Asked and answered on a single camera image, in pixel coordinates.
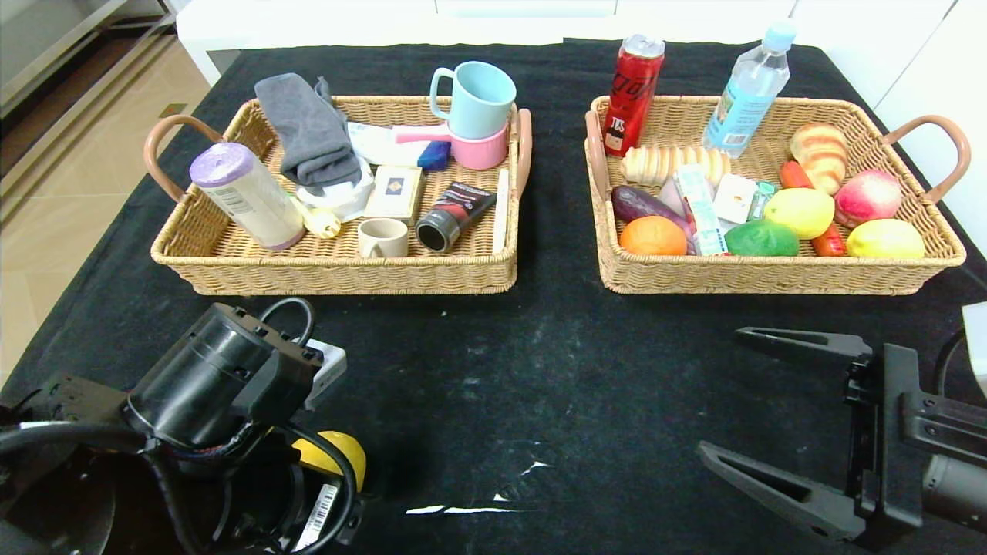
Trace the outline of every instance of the toothpaste box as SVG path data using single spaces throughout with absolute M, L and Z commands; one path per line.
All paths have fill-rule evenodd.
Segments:
M 706 171 L 699 164 L 685 164 L 679 166 L 674 179 L 686 219 L 692 227 L 696 254 L 706 257 L 725 255 L 726 241 L 710 195 Z

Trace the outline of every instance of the purple bottle cap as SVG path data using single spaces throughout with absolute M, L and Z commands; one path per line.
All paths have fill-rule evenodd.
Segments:
M 257 156 L 238 142 L 217 142 L 189 166 L 189 177 L 200 187 L 221 187 L 250 173 Z

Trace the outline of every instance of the tube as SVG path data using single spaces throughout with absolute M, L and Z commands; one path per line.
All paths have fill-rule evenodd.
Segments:
M 458 181 L 438 196 L 431 210 L 415 226 L 418 240 L 427 249 L 446 253 L 464 229 L 494 203 L 496 194 Z

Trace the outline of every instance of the small beige cup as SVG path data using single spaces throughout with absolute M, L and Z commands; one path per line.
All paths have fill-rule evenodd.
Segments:
M 362 258 L 401 258 L 408 255 L 408 226 L 396 219 L 371 218 L 356 228 Z

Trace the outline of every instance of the carrot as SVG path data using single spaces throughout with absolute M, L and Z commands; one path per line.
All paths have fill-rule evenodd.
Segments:
M 829 224 L 822 235 L 812 239 L 812 248 L 815 249 L 815 254 L 820 257 L 847 256 L 847 246 L 843 244 L 840 230 L 837 229 L 835 223 Z
M 802 166 L 795 161 L 782 164 L 781 171 L 778 172 L 782 178 L 782 189 L 812 189 L 812 181 L 805 174 Z

